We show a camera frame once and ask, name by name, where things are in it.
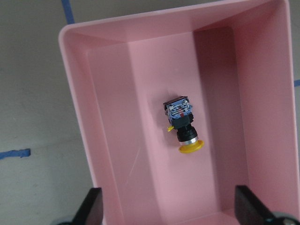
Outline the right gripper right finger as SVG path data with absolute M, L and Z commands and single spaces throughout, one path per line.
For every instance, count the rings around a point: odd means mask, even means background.
M 240 225 L 271 225 L 274 214 L 245 185 L 235 186 L 234 214 Z

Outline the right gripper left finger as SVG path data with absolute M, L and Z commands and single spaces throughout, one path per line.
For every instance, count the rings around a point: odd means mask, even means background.
M 102 188 L 91 188 L 75 214 L 72 225 L 101 225 L 103 223 Z

